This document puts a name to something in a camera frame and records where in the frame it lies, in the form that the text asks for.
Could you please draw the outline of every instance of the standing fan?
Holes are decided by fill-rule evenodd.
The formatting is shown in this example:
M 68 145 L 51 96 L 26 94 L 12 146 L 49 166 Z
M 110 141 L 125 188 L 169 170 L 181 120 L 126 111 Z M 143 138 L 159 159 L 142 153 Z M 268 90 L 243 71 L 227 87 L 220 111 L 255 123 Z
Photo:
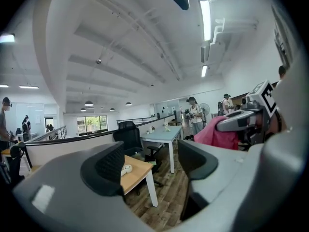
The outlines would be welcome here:
M 199 106 L 201 107 L 201 109 L 202 109 L 202 111 L 203 111 L 203 117 L 202 117 L 203 122 L 206 123 L 206 116 L 209 114 L 209 112 L 211 111 L 211 109 L 210 109 L 209 106 L 208 106 L 207 104 L 205 104 L 205 103 L 202 103 L 202 104 L 200 104 Z

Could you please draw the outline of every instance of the doorway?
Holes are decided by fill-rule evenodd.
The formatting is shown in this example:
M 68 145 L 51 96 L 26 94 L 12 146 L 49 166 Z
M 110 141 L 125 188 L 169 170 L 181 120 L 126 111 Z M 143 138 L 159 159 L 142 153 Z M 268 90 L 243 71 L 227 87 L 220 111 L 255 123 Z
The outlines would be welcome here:
M 46 117 L 45 118 L 45 131 L 48 132 L 47 125 L 52 125 L 54 127 L 54 118 L 53 117 Z

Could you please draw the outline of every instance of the cap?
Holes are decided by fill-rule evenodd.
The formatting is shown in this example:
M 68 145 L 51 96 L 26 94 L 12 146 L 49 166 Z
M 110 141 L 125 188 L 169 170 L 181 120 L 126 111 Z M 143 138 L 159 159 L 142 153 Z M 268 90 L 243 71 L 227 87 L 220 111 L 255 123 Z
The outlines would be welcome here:
M 2 100 L 2 103 L 9 103 L 10 104 L 10 99 L 7 97 L 4 97 Z

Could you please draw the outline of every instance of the pink cloth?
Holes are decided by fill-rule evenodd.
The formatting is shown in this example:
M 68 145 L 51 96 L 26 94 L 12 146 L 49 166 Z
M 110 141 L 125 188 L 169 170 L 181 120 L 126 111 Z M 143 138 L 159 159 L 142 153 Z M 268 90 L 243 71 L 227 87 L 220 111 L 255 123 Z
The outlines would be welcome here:
M 238 150 L 238 136 L 235 131 L 221 132 L 216 130 L 216 125 L 225 119 L 227 119 L 225 116 L 214 117 L 203 130 L 194 136 L 194 141 L 200 144 Z

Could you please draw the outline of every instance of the wooden floor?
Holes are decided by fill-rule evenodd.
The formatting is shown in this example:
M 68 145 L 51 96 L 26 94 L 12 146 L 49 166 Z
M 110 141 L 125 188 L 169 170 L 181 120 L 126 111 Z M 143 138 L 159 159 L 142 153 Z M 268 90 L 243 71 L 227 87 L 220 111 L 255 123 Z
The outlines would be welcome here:
M 154 180 L 164 184 L 160 188 L 155 184 L 158 207 L 153 207 L 146 183 L 140 188 L 138 196 L 135 189 L 126 195 L 126 203 L 131 210 L 146 224 L 156 231 L 164 231 L 177 226 L 181 221 L 188 178 L 178 162 L 178 149 L 174 144 L 175 172 L 170 172 L 169 149 L 162 148 L 156 158 L 162 161 L 159 172 L 154 173 Z

